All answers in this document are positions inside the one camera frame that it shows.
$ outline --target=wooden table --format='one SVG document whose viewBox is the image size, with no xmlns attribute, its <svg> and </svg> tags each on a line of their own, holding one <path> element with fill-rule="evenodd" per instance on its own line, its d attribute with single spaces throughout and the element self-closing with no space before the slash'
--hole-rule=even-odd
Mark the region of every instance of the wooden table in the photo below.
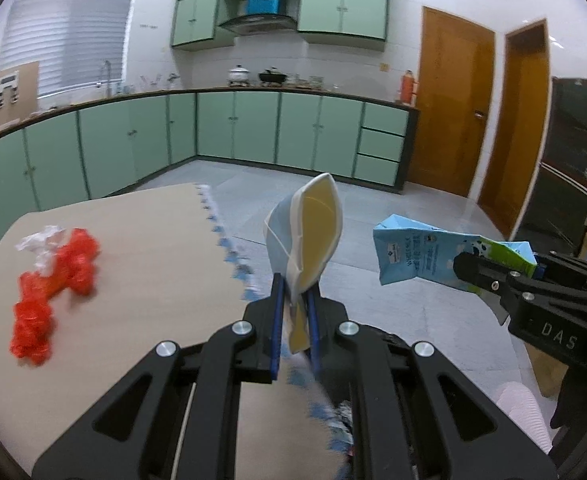
<svg viewBox="0 0 587 480">
<path fill-rule="evenodd" d="M 244 283 L 207 219 L 195 186 L 183 184 L 78 203 L 19 219 L 0 242 L 0 441 L 31 472 L 38 456 L 156 343 L 205 341 L 240 319 Z M 41 367 L 8 350 L 18 276 L 34 256 L 14 245 L 45 225 L 87 228 L 99 240 L 96 294 L 51 301 L 53 355 Z M 328 428 L 308 416 L 308 392 L 244 384 L 237 479 L 334 478 L 343 457 L 327 451 Z"/>
</svg>

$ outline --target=window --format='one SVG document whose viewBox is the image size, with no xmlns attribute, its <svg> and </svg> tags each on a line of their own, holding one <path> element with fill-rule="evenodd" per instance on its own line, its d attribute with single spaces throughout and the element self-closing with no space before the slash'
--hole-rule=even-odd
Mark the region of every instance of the window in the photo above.
<svg viewBox="0 0 587 480">
<path fill-rule="evenodd" d="M 106 59 L 112 80 L 121 79 L 131 1 L 15 0 L 0 70 L 39 61 L 39 95 L 95 83 Z"/>
</svg>

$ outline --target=tiled floor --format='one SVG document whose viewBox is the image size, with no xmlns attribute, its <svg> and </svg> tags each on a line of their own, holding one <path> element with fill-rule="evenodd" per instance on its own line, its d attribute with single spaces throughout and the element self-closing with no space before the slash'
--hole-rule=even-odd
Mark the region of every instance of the tiled floor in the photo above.
<svg viewBox="0 0 587 480">
<path fill-rule="evenodd" d="M 263 220 L 309 177 L 234 164 L 188 163 L 141 189 L 197 182 L 209 184 L 224 225 L 250 258 L 256 283 L 266 295 L 271 269 Z M 545 420 L 555 403 L 540 396 L 523 343 L 501 327 L 483 301 L 467 292 L 420 278 L 381 286 L 371 230 L 392 213 L 437 227 L 502 240 L 478 206 L 447 192 L 408 183 L 402 195 L 337 183 L 343 204 L 343 234 L 322 275 L 323 295 L 341 301 L 351 319 L 396 333 L 407 343 L 431 341 L 485 393 L 506 381 L 534 391 Z"/>
</svg>

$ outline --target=cooking pot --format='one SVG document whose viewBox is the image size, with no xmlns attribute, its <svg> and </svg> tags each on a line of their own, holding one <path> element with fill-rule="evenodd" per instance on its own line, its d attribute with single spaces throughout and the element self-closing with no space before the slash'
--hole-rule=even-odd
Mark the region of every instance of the cooking pot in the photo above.
<svg viewBox="0 0 587 480">
<path fill-rule="evenodd" d="M 278 85 L 282 85 L 287 79 L 286 74 L 279 72 L 276 68 L 271 68 L 271 70 L 265 70 L 258 74 L 258 77 L 263 83 L 276 83 Z"/>
<path fill-rule="evenodd" d="M 250 71 L 238 65 L 236 68 L 229 70 L 230 83 L 246 83 L 250 80 Z"/>
</svg>

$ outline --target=faucet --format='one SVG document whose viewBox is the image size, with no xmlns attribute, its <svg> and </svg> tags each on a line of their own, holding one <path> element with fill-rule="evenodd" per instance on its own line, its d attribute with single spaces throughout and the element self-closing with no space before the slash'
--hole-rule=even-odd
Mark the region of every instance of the faucet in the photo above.
<svg viewBox="0 0 587 480">
<path fill-rule="evenodd" d="M 102 86 L 102 76 L 105 71 L 105 67 L 107 67 L 107 99 L 111 97 L 111 62 L 109 59 L 106 59 L 102 65 L 100 65 L 100 76 L 98 77 L 98 82 L 96 83 L 96 88 L 100 88 Z"/>
</svg>

